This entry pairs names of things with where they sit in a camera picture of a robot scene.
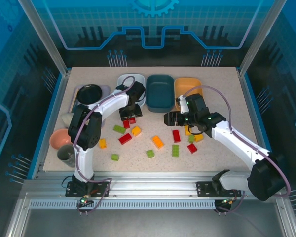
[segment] red block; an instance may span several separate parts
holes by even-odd
[[[172,131],[172,134],[173,134],[173,140],[174,140],[174,142],[180,142],[181,141],[180,134],[179,134],[179,131],[178,130],[173,130]]]
[[[126,142],[128,142],[131,139],[132,139],[132,136],[129,133],[127,133],[126,135],[119,138],[119,141],[122,145],[124,145]]]
[[[135,118],[131,118],[131,119],[129,120],[129,123],[130,123],[130,124],[134,124],[134,123],[136,123]]]
[[[187,148],[192,154],[197,151],[197,148],[194,144],[188,145]]]
[[[129,121],[128,120],[123,121],[123,124],[124,124],[124,128],[126,128],[126,129],[130,128],[130,125],[129,125]]]

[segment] dark teal bowl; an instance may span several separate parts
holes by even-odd
[[[147,78],[146,104],[151,112],[166,113],[174,106],[174,79],[172,76],[156,74]]]

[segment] green block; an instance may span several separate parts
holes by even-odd
[[[190,135],[190,136],[188,137],[188,142],[190,142],[190,143],[195,142],[195,137],[194,137],[194,135]]]
[[[121,127],[121,126],[118,126],[118,125],[115,125],[114,126],[114,128],[113,128],[113,130],[115,131],[115,132],[119,132],[119,133],[121,133],[121,134],[125,134],[125,132],[126,132],[126,128],[123,128],[123,127]]]
[[[114,160],[114,161],[118,161],[119,160],[119,155],[113,154],[111,159]]]
[[[146,153],[147,153],[148,158],[152,158],[152,157],[154,157],[154,152],[153,152],[153,150],[146,151]]]
[[[172,157],[179,157],[179,145],[172,145]]]

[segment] pink bowl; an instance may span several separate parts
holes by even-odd
[[[70,136],[68,135],[68,129],[59,129],[54,132],[49,139],[49,144],[56,150],[64,145],[72,144]]]

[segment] gear logo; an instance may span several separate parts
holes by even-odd
[[[179,0],[131,0],[133,10],[137,10],[139,14],[143,13],[145,17],[168,14],[168,10],[173,10],[178,3]]]
[[[19,15],[17,0],[0,0],[0,14],[9,24],[12,24]]]

